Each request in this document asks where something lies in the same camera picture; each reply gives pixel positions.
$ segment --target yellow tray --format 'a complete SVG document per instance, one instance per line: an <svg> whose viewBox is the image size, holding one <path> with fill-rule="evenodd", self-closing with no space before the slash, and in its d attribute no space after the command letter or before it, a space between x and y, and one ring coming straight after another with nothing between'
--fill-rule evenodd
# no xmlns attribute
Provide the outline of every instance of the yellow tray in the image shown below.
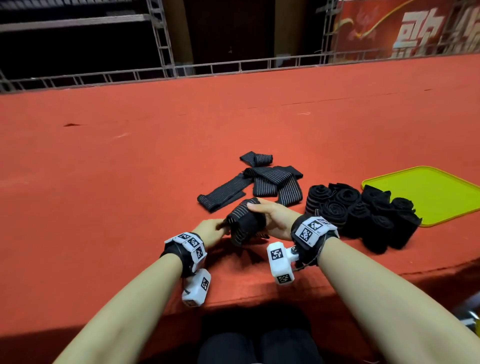
<svg viewBox="0 0 480 364"><path fill-rule="evenodd" d="M420 226L433 226L480 210L480 187L438 168L418 166L370 178L361 183L392 191L392 199L411 200Z"/></svg>

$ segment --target hand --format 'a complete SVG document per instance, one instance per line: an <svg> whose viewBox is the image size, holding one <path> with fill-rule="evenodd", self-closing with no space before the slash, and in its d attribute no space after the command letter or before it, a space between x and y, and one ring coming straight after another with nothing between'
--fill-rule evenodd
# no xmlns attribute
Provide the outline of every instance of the hand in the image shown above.
<svg viewBox="0 0 480 364"><path fill-rule="evenodd" d="M265 232L277 239L291 241L292 237L290 233L292 225L301 214L272 201L264 200L262 198L259 198L258 201L260 201L259 205L247 204L247 208L251 212L265 214L267 219Z"/></svg>
<svg viewBox="0 0 480 364"><path fill-rule="evenodd" d="M210 220L203 220L192 232L198 234L204 241L205 250L213 247L220 241L222 236L228 232L227 227L218 228L223 222L222 218L213 218Z"/></svg>

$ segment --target gold swoosh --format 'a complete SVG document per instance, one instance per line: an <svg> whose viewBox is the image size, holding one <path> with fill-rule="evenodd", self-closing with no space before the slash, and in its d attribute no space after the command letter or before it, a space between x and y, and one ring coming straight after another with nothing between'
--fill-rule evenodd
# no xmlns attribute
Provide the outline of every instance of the gold swoosh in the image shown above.
<svg viewBox="0 0 480 364"><path fill-rule="evenodd" d="M363 38L363 37L366 37L368 34L370 34L376 27L378 27L378 25L384 21L387 17L389 17L390 15L392 15L394 12L396 12L398 9L404 7L405 5L407 4L410 4L411 2L413 2L415 0L408 0L408 1L405 1L403 4L400 4L398 5L396 8L394 8L393 10L391 10L389 13L387 13L387 15L385 15L382 19L380 19L377 24L375 24L370 30L367 30L365 33L355 33L355 36L357 38ZM352 18L345 18L345 19L340 19L340 21L338 23L335 24L335 27L334 27L334 31L337 31L338 28L340 28L341 26L345 25L345 24L348 24L348 23L351 23L351 24L355 24L354 20Z"/></svg>

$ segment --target tray rim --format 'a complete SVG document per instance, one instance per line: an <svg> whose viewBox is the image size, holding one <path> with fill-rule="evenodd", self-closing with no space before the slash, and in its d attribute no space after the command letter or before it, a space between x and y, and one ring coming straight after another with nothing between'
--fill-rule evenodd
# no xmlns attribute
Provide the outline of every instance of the tray rim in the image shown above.
<svg viewBox="0 0 480 364"><path fill-rule="evenodd" d="M374 180L377 180L379 178L383 178L383 177L387 177L387 176L392 176L392 175L396 175L396 174L400 174L400 173L405 173L409 170L417 170L417 169L427 169L427 170L434 170L435 172L440 172L441 174L446 174L447 176L449 177L453 177L454 179L456 180L459 180L465 184L468 184L470 185L471 187L477 189L479 192L480 192L480 186L472 183L472 182L469 182L467 180L464 180L463 178L460 178L460 177L457 177L451 173L448 173L448 172L445 172L444 170L441 170L440 168L436 168L436 167L432 167L432 166L415 166L415 167L410 167L410 168L406 168L404 170L398 170L396 172L391 172L391 173L387 173L387 174L382 174L380 176L377 176L377 177L372 177L372 178L368 178L366 180L363 180L362 183L361 183L361 189L364 190L365 189L365 185L368 184L368 182L370 181L374 181ZM455 215L451 218L446 218L445 220L441 220L441 221L438 221L434 224L420 224L420 227L422 228L428 228L428 227L431 227L431 226L435 226L435 225L438 225L438 224L441 224L442 222L446 222L446 221L450 221L450 220L453 220L455 218L459 218L460 216L464 216L464 215L468 215L468 214L471 214L472 212L475 212L475 211L479 211L480 210L480 206L478 208L476 208L475 210L471 210L469 212L465 212L463 214L460 214L460 215Z"/></svg>

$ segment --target forearm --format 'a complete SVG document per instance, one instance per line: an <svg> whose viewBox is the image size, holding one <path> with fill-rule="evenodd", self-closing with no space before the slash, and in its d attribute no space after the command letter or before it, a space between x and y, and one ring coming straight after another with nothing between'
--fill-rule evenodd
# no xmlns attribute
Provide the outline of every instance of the forearm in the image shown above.
<svg viewBox="0 0 480 364"><path fill-rule="evenodd" d="M330 238L324 272L391 363L477 363L478 338L435 300L356 249Z"/></svg>
<svg viewBox="0 0 480 364"><path fill-rule="evenodd" d="M161 257L117 293L55 363L135 363L181 272L179 257Z"/></svg>

